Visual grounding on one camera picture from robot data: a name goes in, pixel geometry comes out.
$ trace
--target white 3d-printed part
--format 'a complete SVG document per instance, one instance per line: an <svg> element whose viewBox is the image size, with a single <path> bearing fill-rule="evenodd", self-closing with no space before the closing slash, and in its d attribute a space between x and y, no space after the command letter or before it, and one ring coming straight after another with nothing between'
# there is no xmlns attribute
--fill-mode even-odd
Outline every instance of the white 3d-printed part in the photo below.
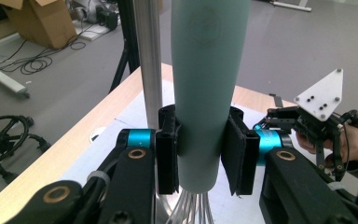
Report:
<svg viewBox="0 0 358 224"><path fill-rule="evenodd" d="M326 121L342 101L343 70L337 69L295 98L295 102L320 121Z"/></svg>

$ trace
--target metal whisk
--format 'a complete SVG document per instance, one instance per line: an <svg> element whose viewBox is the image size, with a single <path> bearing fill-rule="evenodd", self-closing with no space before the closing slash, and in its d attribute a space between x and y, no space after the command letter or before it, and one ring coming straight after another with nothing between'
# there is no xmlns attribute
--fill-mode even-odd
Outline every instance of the metal whisk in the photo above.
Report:
<svg viewBox="0 0 358 224"><path fill-rule="evenodd" d="M168 218L166 224L213 224L211 207L209 205L208 192L194 194L182 190L179 200Z"/></svg>

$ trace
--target table surface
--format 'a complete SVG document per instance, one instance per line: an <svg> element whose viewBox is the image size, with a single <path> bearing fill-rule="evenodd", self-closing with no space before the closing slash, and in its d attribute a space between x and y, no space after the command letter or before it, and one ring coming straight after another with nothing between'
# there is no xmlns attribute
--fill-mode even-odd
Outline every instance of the table surface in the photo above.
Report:
<svg viewBox="0 0 358 224"><path fill-rule="evenodd" d="M161 65L162 79L172 81L172 67ZM142 91L141 69L138 68L114 91L97 104L46 153L0 193L0 223L15 216L41 188L57 181L90 146L92 131L110 124ZM236 87L232 103L265 113L276 107L266 94ZM293 105L283 102L284 106Z"/></svg>

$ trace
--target teal cylindrical object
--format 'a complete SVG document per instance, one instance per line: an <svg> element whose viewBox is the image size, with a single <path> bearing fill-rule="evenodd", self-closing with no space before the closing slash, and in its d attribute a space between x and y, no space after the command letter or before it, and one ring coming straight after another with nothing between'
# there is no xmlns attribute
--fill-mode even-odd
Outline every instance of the teal cylindrical object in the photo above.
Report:
<svg viewBox="0 0 358 224"><path fill-rule="evenodd" d="M151 129L131 129L127 140L127 146L150 147L152 145L151 135Z"/></svg>
<svg viewBox="0 0 358 224"><path fill-rule="evenodd" d="M172 69L180 185L192 193L216 181L249 0L173 0Z"/></svg>
<svg viewBox="0 0 358 224"><path fill-rule="evenodd" d="M265 165L266 161L264 156L266 153L271 151L275 147L281 147L282 141L278 133L274 130L255 130L255 132L260 136L260 145L259 145L259 156L257 165Z"/></svg>

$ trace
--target cardboard box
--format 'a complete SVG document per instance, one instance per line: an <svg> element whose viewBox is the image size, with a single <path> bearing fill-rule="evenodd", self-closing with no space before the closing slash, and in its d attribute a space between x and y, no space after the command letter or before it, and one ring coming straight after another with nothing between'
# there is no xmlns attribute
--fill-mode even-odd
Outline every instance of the cardboard box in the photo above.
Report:
<svg viewBox="0 0 358 224"><path fill-rule="evenodd" d="M76 36L62 0L0 0L0 4L17 32L26 40L60 49Z"/></svg>

